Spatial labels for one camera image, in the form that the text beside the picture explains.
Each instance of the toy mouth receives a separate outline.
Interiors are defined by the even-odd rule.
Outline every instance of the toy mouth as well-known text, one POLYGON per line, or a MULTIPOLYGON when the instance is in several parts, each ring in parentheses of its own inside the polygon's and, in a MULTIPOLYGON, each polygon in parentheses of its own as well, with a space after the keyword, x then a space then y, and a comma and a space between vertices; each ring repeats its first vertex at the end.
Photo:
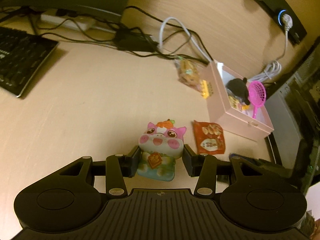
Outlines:
POLYGON ((153 139, 153 144, 158 146, 158 145, 162 144, 162 141, 163 141, 162 139, 154 138, 153 139))

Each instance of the desk surface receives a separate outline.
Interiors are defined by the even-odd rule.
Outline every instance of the desk surface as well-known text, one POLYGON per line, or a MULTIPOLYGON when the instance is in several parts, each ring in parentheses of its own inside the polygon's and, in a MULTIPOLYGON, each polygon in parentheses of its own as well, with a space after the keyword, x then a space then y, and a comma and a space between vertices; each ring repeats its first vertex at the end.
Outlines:
MULTIPOLYGON (((29 30, 26 22, 8 27, 29 30)), ((78 32, 73 38, 83 39, 78 32)), ((206 101, 177 81, 172 61, 89 44, 61 42, 26 89, 23 99, 0 90, 0 239, 11 239, 21 227, 13 210, 16 195, 28 185, 66 164, 90 155, 93 161, 128 153, 148 122, 174 119, 186 126, 185 143, 194 150, 192 120, 208 122, 206 101)), ((227 160, 231 152, 269 159, 264 140, 256 143, 225 132, 227 160)), ((191 188, 182 160, 171 182, 136 175, 132 188, 191 188)), ((95 187, 104 192, 104 178, 95 187)), ((218 184, 217 191, 224 185, 218 184)))

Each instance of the pink ear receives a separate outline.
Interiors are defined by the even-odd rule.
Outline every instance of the pink ear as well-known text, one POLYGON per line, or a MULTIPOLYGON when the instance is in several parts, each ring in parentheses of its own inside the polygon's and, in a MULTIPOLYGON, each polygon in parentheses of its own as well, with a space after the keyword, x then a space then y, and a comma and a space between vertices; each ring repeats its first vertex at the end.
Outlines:
POLYGON ((155 125, 152 122, 148 123, 148 129, 151 127, 155 127, 155 125))
POLYGON ((178 131, 179 131, 179 133, 181 133, 182 134, 182 136, 186 133, 186 131, 187 131, 187 128, 184 126, 184 127, 180 127, 180 128, 178 128, 178 131))

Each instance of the keyboard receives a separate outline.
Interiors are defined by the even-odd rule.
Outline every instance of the keyboard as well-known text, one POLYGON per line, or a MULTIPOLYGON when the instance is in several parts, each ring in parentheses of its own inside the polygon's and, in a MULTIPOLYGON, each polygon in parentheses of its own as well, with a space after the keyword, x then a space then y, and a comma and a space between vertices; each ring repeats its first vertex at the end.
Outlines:
POLYGON ((0 27, 0 86, 20 97, 58 42, 0 27))

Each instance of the pink box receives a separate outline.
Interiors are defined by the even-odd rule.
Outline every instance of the pink box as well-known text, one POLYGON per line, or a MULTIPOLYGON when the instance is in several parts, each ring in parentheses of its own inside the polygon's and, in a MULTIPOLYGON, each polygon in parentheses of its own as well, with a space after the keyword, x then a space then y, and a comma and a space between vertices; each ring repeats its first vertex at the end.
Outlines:
POLYGON ((207 98, 210 122, 218 123, 225 131, 254 141, 265 138, 274 130, 264 106, 258 109, 256 119, 231 106, 225 85, 234 78, 243 79, 242 76, 223 66, 221 78, 214 62, 203 69, 200 75, 211 83, 213 90, 213 94, 207 98))

